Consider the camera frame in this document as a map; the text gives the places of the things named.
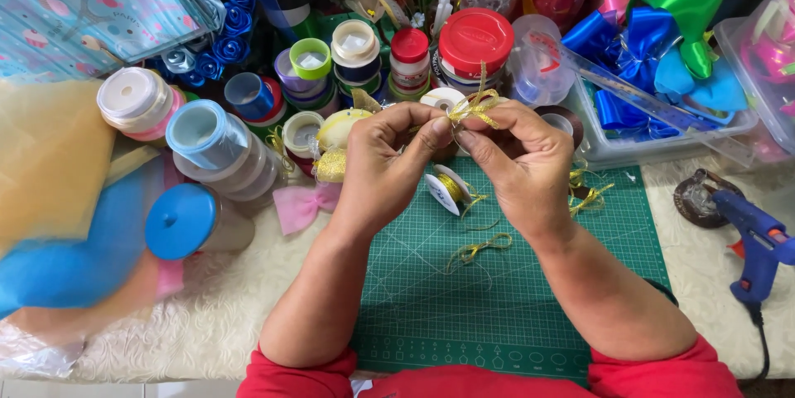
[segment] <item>red shirt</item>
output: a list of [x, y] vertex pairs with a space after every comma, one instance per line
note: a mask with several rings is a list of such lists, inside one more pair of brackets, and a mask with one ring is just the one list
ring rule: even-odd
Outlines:
[[[566, 380], [496, 373], [471, 365], [445, 365], [403, 370], [363, 390], [358, 398], [422, 397], [660, 397], [742, 398], [728, 367], [701, 335], [679, 356], [653, 362], [617, 361], [591, 351], [588, 391]], [[311, 369], [274, 364], [255, 350], [237, 398], [351, 398], [348, 377], [356, 368], [356, 353], [345, 351], [333, 362]]]

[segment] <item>person's left hand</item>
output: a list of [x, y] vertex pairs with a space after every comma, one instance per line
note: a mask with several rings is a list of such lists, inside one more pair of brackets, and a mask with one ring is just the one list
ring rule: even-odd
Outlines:
[[[422, 128], [398, 154], [409, 129], [417, 125]], [[349, 237], [375, 236], [409, 205], [433, 152], [452, 141], [451, 127], [442, 109], [411, 102], [354, 123], [331, 225]]]

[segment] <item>forearm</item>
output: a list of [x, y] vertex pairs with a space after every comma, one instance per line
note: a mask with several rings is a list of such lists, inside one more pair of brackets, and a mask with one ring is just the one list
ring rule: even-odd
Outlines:
[[265, 320], [260, 348], [272, 362], [295, 368], [324, 364], [351, 338], [371, 238], [333, 222], [317, 236], [298, 276]]
[[688, 318], [578, 224], [568, 242], [530, 243], [555, 297], [595, 350], [615, 359], [651, 361], [695, 343]]

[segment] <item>green satin bow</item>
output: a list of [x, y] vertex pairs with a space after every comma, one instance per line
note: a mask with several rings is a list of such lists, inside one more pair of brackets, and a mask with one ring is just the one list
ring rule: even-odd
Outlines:
[[[637, 0], [630, 0], [626, 7], [629, 11], [636, 7]], [[679, 47], [682, 60], [693, 77], [708, 78], [712, 74], [712, 59], [709, 57], [710, 47], [703, 39], [707, 25], [715, 16], [723, 0], [641, 0], [654, 8], [665, 8], [677, 22], [684, 42]]]

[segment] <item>tablecloth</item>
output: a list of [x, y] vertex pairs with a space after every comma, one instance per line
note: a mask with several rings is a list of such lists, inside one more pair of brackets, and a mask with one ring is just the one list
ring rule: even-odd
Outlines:
[[[699, 229], [674, 209], [672, 192], [709, 158], [643, 166], [641, 172], [673, 293], [681, 309], [712, 343], [738, 378], [761, 369], [759, 333], [729, 284], [742, 262], [726, 248], [738, 239], [731, 226]], [[725, 176], [750, 200], [758, 200], [793, 178], [792, 170]], [[240, 253], [202, 254], [186, 262], [185, 289], [156, 305], [147, 322], [108, 331], [88, 341], [68, 378], [77, 382], [159, 382], [185, 379], [240, 380], [268, 311], [298, 272], [318, 232], [321, 212], [304, 232], [282, 236], [271, 207], [255, 218], [257, 233]], [[795, 377], [795, 272], [781, 266], [763, 307], [770, 345], [770, 377]], [[13, 370], [5, 378], [43, 379]]]

